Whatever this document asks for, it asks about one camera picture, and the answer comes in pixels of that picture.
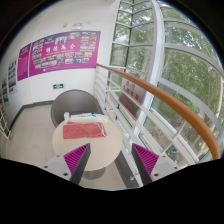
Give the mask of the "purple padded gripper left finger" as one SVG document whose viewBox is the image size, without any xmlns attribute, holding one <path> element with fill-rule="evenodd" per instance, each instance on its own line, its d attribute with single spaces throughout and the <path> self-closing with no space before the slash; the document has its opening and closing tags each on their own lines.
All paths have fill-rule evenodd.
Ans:
<svg viewBox="0 0 224 224">
<path fill-rule="evenodd" d="M 44 165 L 44 170 L 78 185 L 90 154 L 90 144 L 85 144 L 65 155 L 54 156 Z"/>
</svg>

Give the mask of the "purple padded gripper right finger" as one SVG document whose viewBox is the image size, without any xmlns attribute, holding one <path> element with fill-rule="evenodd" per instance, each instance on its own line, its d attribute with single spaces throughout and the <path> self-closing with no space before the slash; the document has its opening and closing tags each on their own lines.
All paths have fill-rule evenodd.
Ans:
<svg viewBox="0 0 224 224">
<path fill-rule="evenodd" d="M 135 143 L 132 144 L 132 156 L 143 185 L 148 185 L 180 169 L 167 155 L 157 155 Z"/>
</svg>

